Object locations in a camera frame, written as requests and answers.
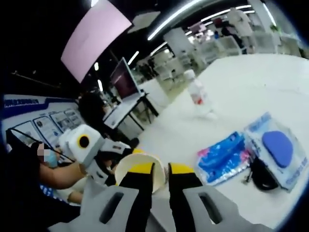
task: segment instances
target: plastic bag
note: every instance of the plastic bag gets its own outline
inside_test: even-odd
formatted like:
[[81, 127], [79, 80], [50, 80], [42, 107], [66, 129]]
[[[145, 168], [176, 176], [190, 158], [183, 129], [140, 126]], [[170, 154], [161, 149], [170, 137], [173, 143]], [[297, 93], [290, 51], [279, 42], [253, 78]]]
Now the plastic bag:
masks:
[[[287, 167], [278, 166], [263, 144], [262, 136], [270, 131], [282, 132], [293, 145], [292, 159]], [[266, 165], [278, 184], [284, 189], [292, 190], [299, 176], [307, 167], [308, 159], [291, 130], [273, 119], [270, 113], [265, 113], [245, 128], [245, 137], [246, 147]]]
[[197, 153], [197, 172], [207, 185], [218, 185], [249, 167], [243, 134], [234, 132]]

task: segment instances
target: fluorescent light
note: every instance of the fluorescent light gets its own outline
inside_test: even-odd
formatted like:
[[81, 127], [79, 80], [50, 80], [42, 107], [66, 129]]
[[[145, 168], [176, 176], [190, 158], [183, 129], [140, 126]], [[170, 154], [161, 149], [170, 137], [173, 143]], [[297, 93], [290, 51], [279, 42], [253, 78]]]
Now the fluorescent light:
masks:
[[[250, 8], [250, 7], [251, 7], [251, 5], [244, 5], [244, 6], [238, 6], [238, 7], [236, 7], [236, 9], [239, 10], [239, 9]], [[203, 18], [203, 19], [201, 20], [201, 22], [204, 22], [204, 21], [206, 21], [206, 20], [208, 20], [208, 19], [211, 19], [211, 18], [216, 17], [216, 16], [219, 16], [219, 15], [223, 15], [223, 14], [228, 13], [228, 12], [230, 12], [230, 11], [231, 11], [231, 10], [228, 9], [228, 10], [224, 10], [224, 11], [220, 11], [220, 12], [218, 12], [218, 13], [212, 14], [212, 15], [206, 17], [206, 18]]]
[[255, 11], [244, 11], [245, 14], [255, 13]]
[[265, 8], [265, 10], [267, 11], [267, 14], [272, 22], [273, 25], [277, 26], [274, 17], [272, 16], [272, 14], [270, 13], [269, 9], [267, 8], [267, 6], [265, 5], [265, 3], [263, 3], [263, 6]]
[[250, 8], [251, 5], [244, 5], [244, 6], [238, 6], [238, 7], [235, 7], [237, 10], [239, 9], [243, 9], [243, 8]]
[[102, 86], [101, 80], [98, 80], [98, 87], [99, 87], [100, 91], [103, 92], [103, 86]]
[[168, 42], [162, 43], [159, 47], [157, 47], [154, 51], [152, 51], [152, 52], [150, 53], [150, 56], [152, 56], [154, 53], [156, 53], [157, 51], [159, 51], [162, 47], [164, 47], [164, 46], [167, 45], [167, 44], [168, 44]]
[[136, 51], [127, 64], [130, 65], [139, 53], [139, 51]]
[[183, 13], [184, 11], [190, 9], [197, 3], [199, 3], [202, 0], [193, 0], [189, 3], [187, 3], [185, 6], [181, 7], [179, 10], [177, 10], [175, 13], [173, 13], [170, 17], [168, 17], [162, 24], [160, 24], [148, 37], [148, 41], [152, 40], [153, 37], [160, 32], [168, 23], [170, 23], [174, 18], [176, 18], [179, 14]]
[[98, 70], [98, 63], [97, 62], [95, 63], [95, 70], [96, 71]]
[[98, 0], [91, 0], [91, 7], [93, 7], [95, 4], [97, 4]]
[[205, 24], [204, 24], [204, 26], [206, 26], [206, 27], [207, 27], [207, 26], [208, 26], [208, 25], [210, 25], [210, 24], [213, 24], [213, 22], [212, 22], [212, 21], [210, 21], [210, 22], [208, 22], [208, 23], [205, 23]]

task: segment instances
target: monitor screen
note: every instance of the monitor screen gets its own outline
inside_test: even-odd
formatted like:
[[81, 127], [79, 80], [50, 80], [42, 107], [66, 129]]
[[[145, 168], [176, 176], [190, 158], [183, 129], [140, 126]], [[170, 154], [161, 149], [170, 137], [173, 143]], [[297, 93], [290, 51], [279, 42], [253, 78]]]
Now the monitor screen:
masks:
[[131, 22], [109, 1], [98, 1], [77, 25], [61, 61], [82, 82], [102, 52], [130, 26]]
[[140, 92], [124, 58], [117, 64], [112, 73], [111, 82], [121, 99]]

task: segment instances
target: pink screen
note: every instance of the pink screen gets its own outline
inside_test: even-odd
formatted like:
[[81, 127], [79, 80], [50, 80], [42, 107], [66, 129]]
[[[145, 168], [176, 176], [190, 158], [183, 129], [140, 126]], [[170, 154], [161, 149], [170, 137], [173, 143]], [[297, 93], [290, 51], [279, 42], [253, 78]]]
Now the pink screen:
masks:
[[109, 1], [100, 0], [77, 25], [61, 61], [80, 83], [99, 55], [131, 22]]

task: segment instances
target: face mask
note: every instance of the face mask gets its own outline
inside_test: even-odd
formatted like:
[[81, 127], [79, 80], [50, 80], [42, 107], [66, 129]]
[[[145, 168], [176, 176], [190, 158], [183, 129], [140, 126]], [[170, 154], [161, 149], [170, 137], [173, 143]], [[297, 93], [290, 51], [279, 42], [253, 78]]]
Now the face mask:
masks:
[[58, 166], [57, 155], [53, 150], [45, 150], [44, 151], [44, 162], [48, 163], [48, 167], [56, 168]]

